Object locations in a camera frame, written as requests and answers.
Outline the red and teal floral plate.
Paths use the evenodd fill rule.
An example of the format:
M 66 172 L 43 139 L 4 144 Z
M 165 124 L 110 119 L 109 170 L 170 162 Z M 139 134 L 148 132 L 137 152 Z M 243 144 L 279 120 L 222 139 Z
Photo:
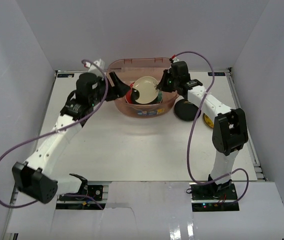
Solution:
M 134 86 L 134 83 L 135 82 L 132 82 L 129 86 L 131 88 L 130 91 L 128 91 L 125 95 L 125 101 L 128 103 L 128 104 L 134 104 L 134 105 L 154 105 L 154 104 L 158 104 L 158 103 L 161 103 L 163 101 L 163 93 L 161 91 L 158 92 L 158 95 L 157 95 L 157 98 L 154 99 L 153 101 L 149 102 L 149 103 L 138 103 L 136 102 L 135 100 L 132 100 L 132 89 L 133 89 L 133 86 Z

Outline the cream floral plate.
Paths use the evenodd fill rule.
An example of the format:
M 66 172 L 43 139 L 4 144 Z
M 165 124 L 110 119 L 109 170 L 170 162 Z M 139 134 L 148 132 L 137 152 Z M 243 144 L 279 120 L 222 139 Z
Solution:
M 139 91 L 140 97 L 137 100 L 140 104 L 147 104 L 158 97 L 158 81 L 152 76 L 143 76 L 134 82 L 133 88 Z

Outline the yellow patterned plate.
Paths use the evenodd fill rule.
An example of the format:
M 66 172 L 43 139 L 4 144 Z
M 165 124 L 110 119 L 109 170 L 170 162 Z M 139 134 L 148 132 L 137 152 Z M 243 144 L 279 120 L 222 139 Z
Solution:
M 213 121 L 205 113 L 202 115 L 202 119 L 207 127 L 209 127 L 210 129 L 214 128 Z

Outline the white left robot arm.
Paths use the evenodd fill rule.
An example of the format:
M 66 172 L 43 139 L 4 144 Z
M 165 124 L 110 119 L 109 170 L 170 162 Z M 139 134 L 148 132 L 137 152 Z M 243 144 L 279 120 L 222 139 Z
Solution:
M 96 105 L 122 98 L 130 89 L 114 72 L 110 79 L 91 72 L 80 74 L 76 89 L 68 95 L 53 126 L 53 134 L 23 163 L 16 162 L 12 167 L 17 189 L 43 204 L 56 195 L 70 194 L 78 200 L 85 198 L 88 180 L 75 173 L 67 178 L 51 179 L 54 166 L 72 138 L 83 129 L 87 117 L 97 109 Z

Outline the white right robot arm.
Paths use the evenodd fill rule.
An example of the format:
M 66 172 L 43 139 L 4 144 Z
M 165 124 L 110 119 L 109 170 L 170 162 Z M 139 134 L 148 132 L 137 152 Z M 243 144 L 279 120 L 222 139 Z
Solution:
M 206 186 L 208 195 L 218 200 L 232 184 L 235 159 L 248 142 L 245 112 L 233 109 L 212 94 L 209 88 L 191 79 L 187 63 L 171 58 L 171 66 L 164 70 L 157 88 L 163 92 L 177 92 L 185 100 L 197 106 L 197 114 L 204 113 L 213 122 L 212 143 L 216 149 L 215 160 L 207 182 L 197 181 L 197 186 Z

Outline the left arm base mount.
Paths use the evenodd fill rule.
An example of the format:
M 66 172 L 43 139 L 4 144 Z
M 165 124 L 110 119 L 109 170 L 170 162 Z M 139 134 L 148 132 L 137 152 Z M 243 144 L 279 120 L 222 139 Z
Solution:
M 103 210 L 108 199 L 108 186 L 87 185 L 81 193 L 59 195 L 56 202 L 57 210 Z

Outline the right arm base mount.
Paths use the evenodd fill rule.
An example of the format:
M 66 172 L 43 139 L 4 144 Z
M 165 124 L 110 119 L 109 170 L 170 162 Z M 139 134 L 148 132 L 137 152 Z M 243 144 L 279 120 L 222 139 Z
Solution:
M 185 191 L 191 197 L 193 213 L 238 212 L 240 210 L 235 185 L 213 192 L 209 185 L 191 184 Z

